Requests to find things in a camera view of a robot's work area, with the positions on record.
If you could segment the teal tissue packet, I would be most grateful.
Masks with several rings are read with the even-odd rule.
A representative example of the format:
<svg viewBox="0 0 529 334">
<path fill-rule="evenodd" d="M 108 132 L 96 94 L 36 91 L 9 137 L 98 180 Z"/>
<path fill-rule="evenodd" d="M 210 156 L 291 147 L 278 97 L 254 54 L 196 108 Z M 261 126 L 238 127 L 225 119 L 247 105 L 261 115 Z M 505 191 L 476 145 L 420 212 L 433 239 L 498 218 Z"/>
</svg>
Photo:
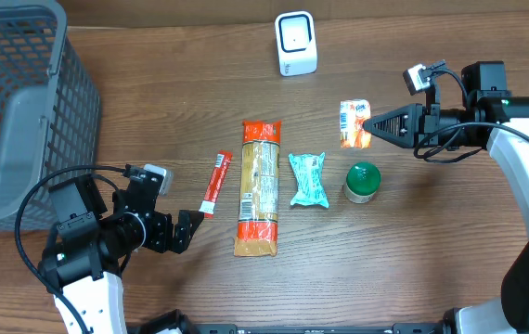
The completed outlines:
<svg viewBox="0 0 529 334">
<path fill-rule="evenodd" d="M 290 167 L 293 170 L 297 185 L 296 194 L 290 201 L 291 206 L 319 205 L 325 209 L 329 207 L 328 197 L 322 185 L 325 158 L 325 152 L 319 155 L 289 155 Z"/>
</svg>

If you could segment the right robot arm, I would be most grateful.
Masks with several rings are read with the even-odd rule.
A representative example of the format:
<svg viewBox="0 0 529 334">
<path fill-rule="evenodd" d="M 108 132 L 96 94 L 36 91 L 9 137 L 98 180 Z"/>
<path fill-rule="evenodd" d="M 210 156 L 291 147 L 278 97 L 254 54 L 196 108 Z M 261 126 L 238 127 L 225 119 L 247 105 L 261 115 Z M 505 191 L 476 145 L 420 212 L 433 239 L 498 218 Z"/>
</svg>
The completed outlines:
<svg viewBox="0 0 529 334">
<path fill-rule="evenodd" d="M 521 210 L 528 241 L 505 274 L 499 297 L 445 313 L 439 333 L 529 333 L 529 96 L 514 96 L 503 61 L 478 61 L 454 79 L 462 93 L 460 109 L 442 109 L 438 77 L 451 74 L 444 61 L 418 64 L 403 73 L 410 94 L 424 93 L 425 104 L 410 104 L 363 123 L 366 132 L 416 158 L 436 163 L 443 150 L 482 150 L 505 175 Z"/>
</svg>

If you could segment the green lid jar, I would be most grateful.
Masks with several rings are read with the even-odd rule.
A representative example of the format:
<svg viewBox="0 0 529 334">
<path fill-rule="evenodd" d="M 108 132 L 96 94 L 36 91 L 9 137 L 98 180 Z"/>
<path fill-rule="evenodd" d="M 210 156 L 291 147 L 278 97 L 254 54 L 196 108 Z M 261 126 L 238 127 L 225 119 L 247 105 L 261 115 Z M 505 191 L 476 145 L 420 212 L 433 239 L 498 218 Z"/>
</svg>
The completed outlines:
<svg viewBox="0 0 529 334">
<path fill-rule="evenodd" d="M 360 161 L 349 169 L 343 193 L 351 202 L 363 204 L 373 199 L 380 185 L 380 170 L 370 162 Z"/>
</svg>

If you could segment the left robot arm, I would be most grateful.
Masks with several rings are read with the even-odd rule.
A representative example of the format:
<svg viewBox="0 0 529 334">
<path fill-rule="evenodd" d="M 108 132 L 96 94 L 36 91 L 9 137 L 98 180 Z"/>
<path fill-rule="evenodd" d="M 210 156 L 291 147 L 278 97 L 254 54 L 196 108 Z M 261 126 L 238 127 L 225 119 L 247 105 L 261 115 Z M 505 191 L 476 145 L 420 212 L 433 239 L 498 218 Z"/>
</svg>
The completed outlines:
<svg viewBox="0 0 529 334">
<path fill-rule="evenodd" d="M 51 229 L 38 264 L 57 289 L 55 305 L 70 333 L 128 333 L 123 311 L 123 271 L 133 251 L 187 250 L 204 215 L 182 210 L 174 221 L 157 212 L 162 176 L 144 171 L 125 190 L 112 194 L 107 213 L 97 174 L 86 174 L 50 189 L 58 223 Z"/>
</svg>

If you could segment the red snack package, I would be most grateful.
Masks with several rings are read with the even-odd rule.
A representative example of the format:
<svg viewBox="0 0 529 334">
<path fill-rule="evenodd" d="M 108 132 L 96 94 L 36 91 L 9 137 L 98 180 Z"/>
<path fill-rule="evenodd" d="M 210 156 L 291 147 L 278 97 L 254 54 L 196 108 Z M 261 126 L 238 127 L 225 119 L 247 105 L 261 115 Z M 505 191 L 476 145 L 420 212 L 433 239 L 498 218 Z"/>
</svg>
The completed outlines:
<svg viewBox="0 0 529 334">
<path fill-rule="evenodd" d="M 277 254 L 279 157 L 282 122 L 245 121 L 241 150 L 238 257 Z"/>
</svg>

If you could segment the red stick sachet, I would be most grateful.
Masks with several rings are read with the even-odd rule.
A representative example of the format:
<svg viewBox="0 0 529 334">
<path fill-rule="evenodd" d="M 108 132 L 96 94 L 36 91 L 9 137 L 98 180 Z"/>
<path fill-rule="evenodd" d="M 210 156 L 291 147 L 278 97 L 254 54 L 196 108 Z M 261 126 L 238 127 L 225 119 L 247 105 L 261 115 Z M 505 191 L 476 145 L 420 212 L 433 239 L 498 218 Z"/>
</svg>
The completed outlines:
<svg viewBox="0 0 529 334">
<path fill-rule="evenodd" d="M 214 216 L 216 201 L 225 181 L 226 173 L 232 158 L 233 153 L 224 150 L 220 150 L 216 156 L 210 182 L 207 186 L 203 201 L 199 208 L 199 211 L 202 212 L 206 218 L 213 218 Z"/>
</svg>

